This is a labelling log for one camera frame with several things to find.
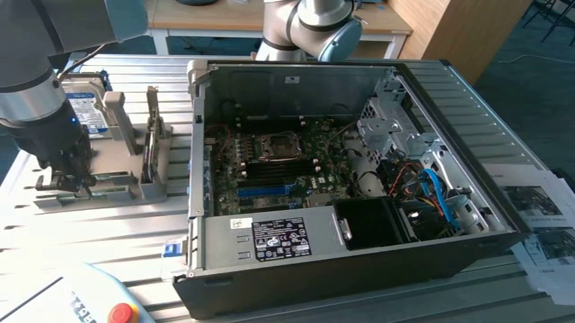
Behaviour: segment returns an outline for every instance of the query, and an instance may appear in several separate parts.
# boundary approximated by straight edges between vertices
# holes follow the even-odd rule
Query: red button
[[[135,315],[127,303],[116,304],[108,314],[108,323],[131,323]]]

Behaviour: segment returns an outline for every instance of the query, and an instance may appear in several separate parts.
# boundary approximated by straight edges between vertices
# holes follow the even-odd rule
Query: table leg
[[[394,39],[387,45],[385,59],[398,59],[403,43],[406,42],[406,37],[407,35],[394,35]]]
[[[150,29],[150,35],[152,36],[154,45],[156,46],[156,55],[170,55],[169,30]]]

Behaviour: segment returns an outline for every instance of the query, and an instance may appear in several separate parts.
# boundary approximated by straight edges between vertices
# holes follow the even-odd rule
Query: emergency stop button
[[[108,323],[135,323],[138,312],[127,303],[119,303],[114,306],[108,314]]]

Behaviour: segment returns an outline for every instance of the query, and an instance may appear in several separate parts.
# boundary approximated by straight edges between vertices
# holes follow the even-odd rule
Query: chair
[[[538,12],[535,12],[535,14],[533,15],[533,17],[527,20],[527,22],[526,22],[526,23],[525,23],[525,25],[523,25],[523,27],[527,27],[527,24],[530,24],[530,22],[535,19],[535,17],[537,17],[538,15],[543,15],[543,11],[545,11],[545,15],[543,15],[543,17],[546,18],[546,20],[547,20],[547,21],[553,22],[553,25],[551,25],[551,28],[547,30],[547,34],[546,34],[546,36],[543,37],[543,39],[541,40],[541,42],[545,42],[545,41],[546,41],[546,39],[547,39],[549,35],[551,35],[551,33],[554,32],[554,30],[555,30],[555,28],[557,28],[558,26],[561,26],[561,27],[570,27],[570,28],[575,28],[575,25],[574,25],[574,24],[570,24],[570,25],[561,25],[561,21],[562,21],[562,19],[567,16],[567,13],[570,12],[571,8],[575,6],[575,0],[559,0],[559,1],[561,1],[561,2],[563,2],[563,3],[567,5],[567,7],[566,7],[566,9],[563,10],[563,12],[562,12],[562,14],[559,15],[559,17],[555,19],[555,21],[550,20],[550,18],[549,18],[549,14],[550,14],[551,9],[553,9],[553,7],[554,7],[555,3],[558,2],[558,0],[546,0],[543,3],[539,3],[539,10],[538,10]],[[525,13],[523,17],[526,17],[527,12],[530,11],[531,7],[535,5],[535,2],[537,2],[537,0],[534,0],[534,1],[531,2],[530,8],[527,8],[527,11],[526,11],[526,13]],[[571,43],[569,44],[569,46],[571,46],[571,45],[574,44],[574,42],[575,42],[575,37],[571,39]]]

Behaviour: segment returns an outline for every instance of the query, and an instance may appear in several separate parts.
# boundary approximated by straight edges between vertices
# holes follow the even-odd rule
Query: white sticker
[[[242,219],[231,219],[230,220],[230,228],[231,229],[246,229],[253,227],[254,219],[251,217],[245,217]]]
[[[108,131],[108,124],[102,111],[95,107],[98,103],[95,95],[90,92],[67,93],[66,97],[71,101],[80,123],[88,128],[90,138],[104,137],[103,133]]]
[[[298,84],[299,83],[299,76],[287,76],[286,77],[286,84]]]

